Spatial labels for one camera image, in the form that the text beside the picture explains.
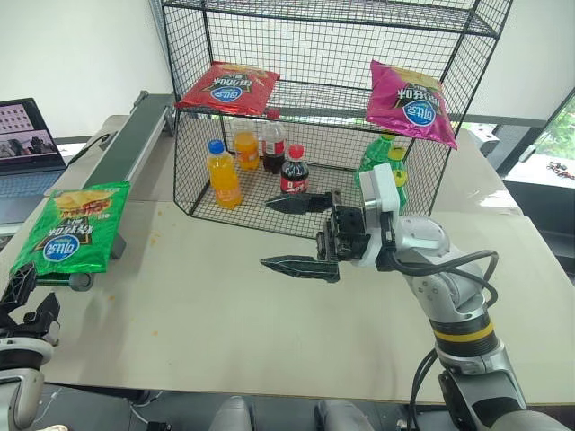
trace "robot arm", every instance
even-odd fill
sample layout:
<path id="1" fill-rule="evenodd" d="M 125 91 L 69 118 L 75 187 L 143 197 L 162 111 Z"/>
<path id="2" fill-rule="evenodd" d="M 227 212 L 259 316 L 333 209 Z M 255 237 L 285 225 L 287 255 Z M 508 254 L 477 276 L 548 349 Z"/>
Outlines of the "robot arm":
<path id="1" fill-rule="evenodd" d="M 0 301 L 0 430 L 28 429 L 38 409 L 44 384 L 40 367 L 58 344 L 60 306 L 51 293 L 35 312 L 16 323 L 9 313 L 25 305 L 36 286 L 32 264 L 11 278 Z"/>
<path id="2" fill-rule="evenodd" d="M 317 236 L 318 260 L 283 256 L 262 259 L 261 263 L 292 277 L 315 277 L 330 282 L 339 280 L 340 260 L 375 266 L 378 271 L 402 272 L 433 330 L 435 352 L 426 358 L 427 369 L 435 357 L 445 368 L 439 384 L 453 422 L 465 430 L 496 430 L 507 429 L 498 424 L 508 424 L 515 418 L 525 421 L 525 399 L 488 314 L 488 306 L 497 299 L 488 283 L 497 253 L 480 251 L 465 255 L 433 220 L 399 216 L 399 197 L 389 164 L 362 172 L 360 182 L 362 210 L 343 207 L 338 192 L 333 191 L 330 219 Z M 314 211 L 327 209 L 326 205 L 316 205 L 314 195 L 278 197 L 269 201 L 268 206 L 290 212 L 302 199 L 311 199 L 305 206 Z M 483 274 L 476 260 L 487 257 L 491 258 L 491 264 Z M 483 296 L 484 287 L 491 289 L 490 301 Z M 540 420 L 548 421 L 547 428 L 523 429 L 566 429 L 543 416 Z"/>

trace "wire mesh shelf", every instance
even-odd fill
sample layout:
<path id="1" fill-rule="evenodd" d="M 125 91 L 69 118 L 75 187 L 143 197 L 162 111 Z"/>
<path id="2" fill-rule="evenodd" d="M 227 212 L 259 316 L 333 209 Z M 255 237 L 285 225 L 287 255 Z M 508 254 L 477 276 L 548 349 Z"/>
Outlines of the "wire mesh shelf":
<path id="1" fill-rule="evenodd" d="M 213 13 L 258 18 L 353 23 L 405 29 L 466 32 L 497 37 L 498 33 L 472 9 L 472 1 L 434 4 L 400 1 L 337 0 L 172 0 L 166 4 Z"/>
<path id="2" fill-rule="evenodd" d="M 310 191 L 342 189 L 359 205 L 353 172 L 379 127 L 365 121 L 372 58 L 443 83 L 457 132 L 495 49 L 511 0 L 166 0 L 163 29 L 176 99 L 224 61 L 279 73 L 268 101 L 305 146 Z M 279 178 L 239 172 L 243 203 L 218 206 L 209 187 L 206 144 L 219 138 L 234 152 L 230 120 L 215 110 L 178 112 L 174 201 L 187 214 L 218 222 L 314 237 L 323 215 L 282 215 L 263 202 L 279 194 Z M 254 119 L 258 134 L 263 118 Z M 408 148 L 405 214 L 429 214 L 449 148 L 397 137 Z"/>

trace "table surface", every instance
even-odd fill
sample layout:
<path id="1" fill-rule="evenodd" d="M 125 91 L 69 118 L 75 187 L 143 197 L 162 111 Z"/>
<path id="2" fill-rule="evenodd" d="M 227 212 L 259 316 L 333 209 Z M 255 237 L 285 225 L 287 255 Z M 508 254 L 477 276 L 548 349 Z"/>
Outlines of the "table surface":
<path id="1" fill-rule="evenodd" d="M 408 400 L 433 336 L 403 278 L 342 264 L 341 282 L 327 284 L 262 267 L 262 257 L 314 255 L 314 242 L 183 214 L 171 202 L 172 146 L 161 139 L 134 184 L 119 229 L 128 242 L 122 258 L 89 292 L 39 286 L 23 307 L 49 290 L 62 305 L 47 380 Z M 575 289 L 479 152 L 461 146 L 433 216 L 460 249 L 500 253 L 491 316 L 527 401 L 574 402 Z M 40 210 L 0 253 L 0 280 Z M 439 371 L 431 370 L 421 400 L 442 401 Z"/>

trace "green plant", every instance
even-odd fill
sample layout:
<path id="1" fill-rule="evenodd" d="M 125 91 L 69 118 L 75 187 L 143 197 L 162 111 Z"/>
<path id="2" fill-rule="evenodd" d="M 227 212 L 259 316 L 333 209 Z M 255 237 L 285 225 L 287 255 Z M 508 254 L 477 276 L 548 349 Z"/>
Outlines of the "green plant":
<path id="1" fill-rule="evenodd" d="M 575 96 L 535 141 L 538 154 L 575 159 Z"/>

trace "laptop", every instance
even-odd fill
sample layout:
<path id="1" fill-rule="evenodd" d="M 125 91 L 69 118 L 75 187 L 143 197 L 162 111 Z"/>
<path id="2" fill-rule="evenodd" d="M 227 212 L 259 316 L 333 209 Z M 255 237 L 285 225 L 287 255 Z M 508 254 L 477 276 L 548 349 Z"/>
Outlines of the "laptop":
<path id="1" fill-rule="evenodd" d="M 0 224 L 26 220 L 65 169 L 36 102 L 0 101 Z"/>

